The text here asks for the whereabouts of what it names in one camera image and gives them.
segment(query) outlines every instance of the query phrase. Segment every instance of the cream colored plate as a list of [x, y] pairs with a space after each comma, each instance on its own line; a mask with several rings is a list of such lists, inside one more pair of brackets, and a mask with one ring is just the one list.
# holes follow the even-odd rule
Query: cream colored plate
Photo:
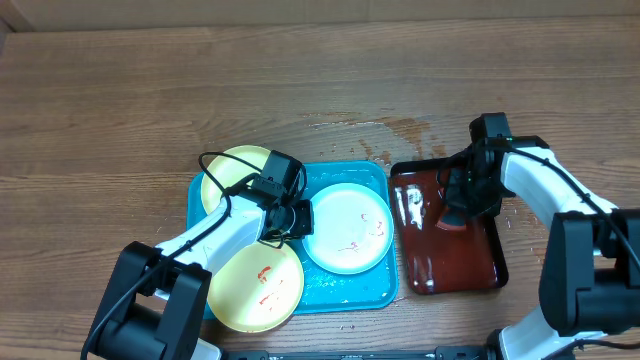
[[300, 302], [304, 273], [288, 245], [253, 244], [238, 252], [211, 280], [207, 302], [224, 325], [241, 332], [272, 329]]
[[[262, 169], [271, 151], [260, 146], [242, 145], [231, 148], [225, 153], [237, 156]], [[213, 159], [207, 169], [225, 188], [234, 185], [252, 172], [256, 172], [251, 167], [224, 156]], [[207, 214], [211, 214], [218, 207], [221, 195], [222, 193], [216, 184], [208, 176], [203, 176], [200, 197]]]

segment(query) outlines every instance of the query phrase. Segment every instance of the wood grain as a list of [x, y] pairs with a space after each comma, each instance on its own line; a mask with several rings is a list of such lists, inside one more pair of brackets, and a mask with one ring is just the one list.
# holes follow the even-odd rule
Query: wood grain
[[[204, 150], [255, 144], [388, 171], [451, 155], [471, 120], [505, 111], [585, 185], [638, 207], [639, 78], [637, 17], [9, 34], [0, 358], [77, 357], [122, 248], [183, 231]], [[520, 200], [497, 223], [510, 271], [501, 291], [416, 296], [398, 255], [400, 291], [384, 309], [295, 316], [251, 335], [206, 322], [202, 336], [274, 352], [481, 343], [535, 307], [546, 246]]]

